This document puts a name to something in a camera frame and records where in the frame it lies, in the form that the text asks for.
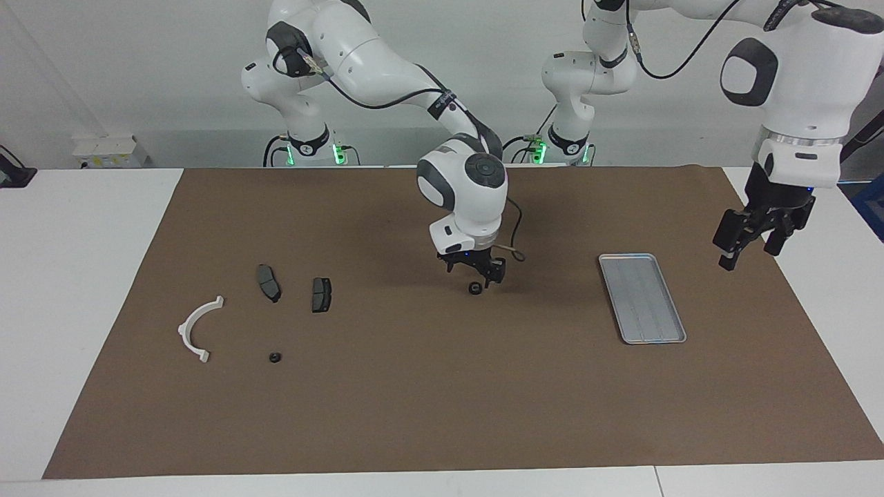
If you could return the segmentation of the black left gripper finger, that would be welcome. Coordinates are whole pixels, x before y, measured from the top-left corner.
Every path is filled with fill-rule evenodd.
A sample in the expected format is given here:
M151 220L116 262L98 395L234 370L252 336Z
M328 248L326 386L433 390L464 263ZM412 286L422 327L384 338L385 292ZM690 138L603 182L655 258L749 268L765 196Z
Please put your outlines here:
M758 223L751 211L726 210L713 236L713 244L721 251L720 267L735 270L743 249L758 236Z
M806 227L808 218L808 207L773 212L771 230L765 242L764 251L774 257L780 255L789 237Z

